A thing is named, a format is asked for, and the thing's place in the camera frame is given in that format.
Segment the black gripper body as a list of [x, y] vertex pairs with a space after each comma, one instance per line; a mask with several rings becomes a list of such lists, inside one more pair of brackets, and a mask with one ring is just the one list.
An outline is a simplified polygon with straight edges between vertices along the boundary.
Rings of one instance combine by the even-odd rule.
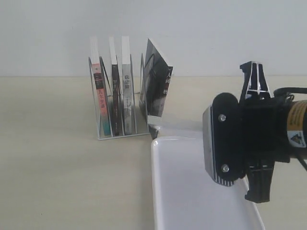
[[241, 149], [239, 178], [250, 168], [274, 167], [275, 163], [289, 163], [293, 154], [286, 134], [286, 119], [293, 105], [290, 92], [256, 100], [240, 100]]

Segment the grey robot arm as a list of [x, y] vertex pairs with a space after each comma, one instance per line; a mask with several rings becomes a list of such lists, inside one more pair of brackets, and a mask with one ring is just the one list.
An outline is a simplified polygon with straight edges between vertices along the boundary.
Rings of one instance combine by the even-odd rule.
[[270, 92], [263, 65], [248, 61], [240, 65], [244, 83], [239, 98], [239, 137], [243, 153], [245, 199], [270, 201], [273, 171], [277, 162], [296, 158], [307, 167], [307, 102], [295, 100], [305, 87], [281, 87]]

